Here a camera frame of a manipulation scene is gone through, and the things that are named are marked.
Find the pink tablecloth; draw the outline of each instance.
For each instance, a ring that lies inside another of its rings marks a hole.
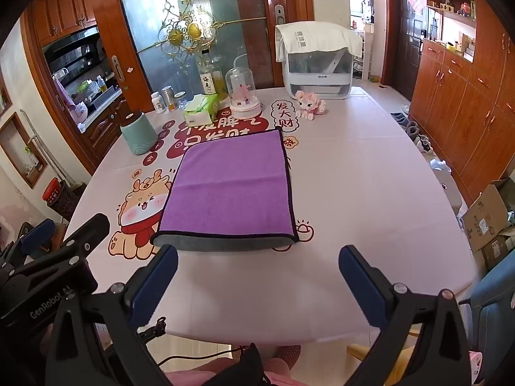
[[[179,252],[179,269],[153,321],[166,316],[171,334],[229,344],[299,344],[368,331],[338,270],[346,244],[415,292],[458,292],[472,282],[467,240],[436,177],[366,93],[354,88],[346,100],[327,101],[326,113],[312,121],[295,117],[296,102],[284,88],[260,90],[258,97],[261,117],[238,121],[225,111],[202,129],[185,127],[181,112],[150,113],[161,132],[148,155],[132,155],[123,138],[114,144],[68,230],[97,212],[109,217],[110,236],[88,258],[99,290],[128,280],[155,252],[146,242],[153,216],[189,146],[276,125],[284,132],[301,242],[284,252]],[[138,213],[124,213],[137,204]]]

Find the white towel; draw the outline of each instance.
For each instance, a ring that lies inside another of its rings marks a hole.
[[[363,40],[354,32],[328,22],[296,22],[276,25],[276,61],[282,62],[286,53],[313,51],[348,51],[361,58]]]

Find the red container lid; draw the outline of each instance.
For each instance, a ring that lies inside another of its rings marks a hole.
[[[43,193],[43,200],[47,201],[50,196],[52,195],[54,190],[59,190],[61,188],[61,185],[59,184],[59,180],[54,177],[50,183],[48,183],[48,186],[46,187],[45,193]]]

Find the cartoon dog's red scarf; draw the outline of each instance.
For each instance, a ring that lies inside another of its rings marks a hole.
[[[154,234],[154,229],[152,225],[155,225],[161,219],[161,214],[163,210],[160,210],[155,215],[147,217],[147,219],[143,219],[140,222],[131,223],[127,226],[122,226],[122,232],[126,235],[136,234],[135,245],[140,248],[148,244],[150,241],[150,237]]]

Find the yellow chair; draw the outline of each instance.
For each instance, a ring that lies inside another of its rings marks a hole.
[[[420,331],[411,329],[409,331],[409,335],[418,336],[420,335]],[[408,366],[409,359],[411,358],[411,354],[413,354],[413,350],[415,346],[405,348],[398,355],[397,361],[393,366],[393,369],[390,372],[390,375],[386,379],[385,385],[392,386],[401,380],[406,367]],[[347,347],[347,353],[351,354],[351,356],[356,357],[359,361],[363,361],[370,351],[370,347],[365,347],[364,345],[351,344]]]

